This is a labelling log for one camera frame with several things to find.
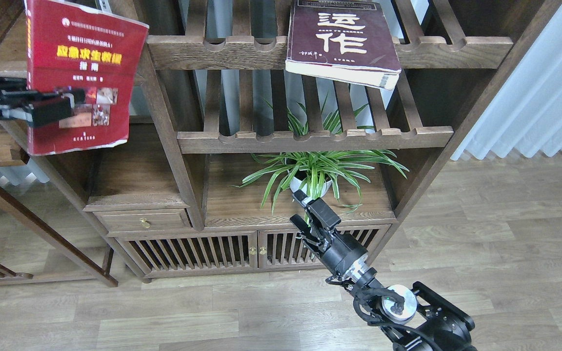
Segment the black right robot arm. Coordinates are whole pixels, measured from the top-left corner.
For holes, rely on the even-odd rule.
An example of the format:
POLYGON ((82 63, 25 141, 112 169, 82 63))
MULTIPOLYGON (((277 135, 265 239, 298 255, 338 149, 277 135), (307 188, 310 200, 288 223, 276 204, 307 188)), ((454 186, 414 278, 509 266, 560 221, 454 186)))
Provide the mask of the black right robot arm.
POLYGON ((309 221, 290 220, 303 244, 330 271, 326 282, 342 286, 353 297, 353 308, 368 325, 379 327, 395 351, 472 351, 473 319, 429 289, 415 282, 385 287, 367 265, 367 249, 350 234, 337 230, 341 218, 321 199, 296 191, 309 221))

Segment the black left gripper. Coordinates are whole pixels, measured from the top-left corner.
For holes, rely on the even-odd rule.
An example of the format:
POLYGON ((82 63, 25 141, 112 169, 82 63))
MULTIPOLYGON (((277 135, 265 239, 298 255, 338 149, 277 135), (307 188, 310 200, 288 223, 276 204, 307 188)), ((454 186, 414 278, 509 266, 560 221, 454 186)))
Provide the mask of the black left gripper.
POLYGON ((24 120, 30 127, 38 128, 72 117, 76 104, 85 103, 85 90, 81 88, 39 94, 24 102, 26 92, 26 78, 0 77, 0 120, 24 120))

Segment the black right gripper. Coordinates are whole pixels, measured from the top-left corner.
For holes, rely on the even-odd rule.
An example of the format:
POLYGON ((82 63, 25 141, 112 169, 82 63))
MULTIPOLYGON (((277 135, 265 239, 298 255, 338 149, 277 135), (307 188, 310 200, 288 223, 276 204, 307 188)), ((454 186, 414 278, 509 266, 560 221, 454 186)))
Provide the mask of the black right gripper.
POLYGON ((295 191, 293 198, 303 206, 309 225, 299 214, 290 217, 290 222, 311 254, 340 282, 359 282, 369 270, 367 249, 350 234, 336 230, 341 218, 321 198, 307 201, 308 196, 301 190, 295 191))

